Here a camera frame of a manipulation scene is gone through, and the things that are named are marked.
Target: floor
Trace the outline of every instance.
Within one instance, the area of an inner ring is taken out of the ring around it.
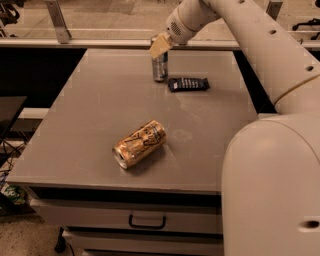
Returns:
[[[267,0],[255,0],[266,9]],[[166,17],[178,0],[60,0],[66,24],[74,38],[90,39],[147,39],[161,32]],[[292,31],[298,22],[320,17],[315,1],[283,0],[277,21],[296,40],[308,40],[319,27],[301,27]],[[46,5],[43,0],[28,0],[18,9],[17,24],[8,25],[10,34],[20,38],[54,38]],[[222,20],[209,25],[197,39],[232,39]],[[44,223],[37,214],[0,217],[1,256],[59,255],[54,251],[59,227]],[[73,255],[67,246],[60,255]]]

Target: drawer handle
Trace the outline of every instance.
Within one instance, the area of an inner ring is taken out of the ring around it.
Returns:
[[[132,228],[159,230],[159,229],[163,229],[165,227],[166,222],[167,222],[167,218],[165,216],[163,216],[162,217],[162,223],[159,226],[136,225],[136,224],[133,224],[133,215],[130,214],[130,216],[129,216],[129,226],[132,227]]]

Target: metal bracket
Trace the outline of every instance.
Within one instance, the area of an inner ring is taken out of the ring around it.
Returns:
[[[282,0],[270,0],[266,12],[272,19],[277,20],[281,6]]]
[[[71,39],[71,34],[64,21],[58,0],[46,0],[46,4],[56,31],[58,42],[61,44],[68,43]]]

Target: can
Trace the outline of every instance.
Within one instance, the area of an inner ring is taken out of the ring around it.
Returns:
[[[112,152],[120,166],[127,169],[159,148],[166,140],[167,135],[163,126],[151,120],[120,140],[112,148]]]
[[[151,38],[151,45],[156,40],[156,36]],[[168,78],[168,52],[161,54],[152,60],[153,79],[156,82],[163,82]]]

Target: black chair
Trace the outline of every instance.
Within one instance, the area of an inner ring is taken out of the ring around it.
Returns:
[[[320,8],[320,0],[316,0],[315,6]],[[320,19],[313,18],[312,20],[309,20],[308,22],[302,22],[302,23],[298,23],[298,24],[292,26],[292,30],[296,31],[299,28],[299,26],[317,26],[317,25],[320,25]],[[312,36],[311,40],[317,40],[319,35],[320,35],[320,32],[318,32],[315,36]]]

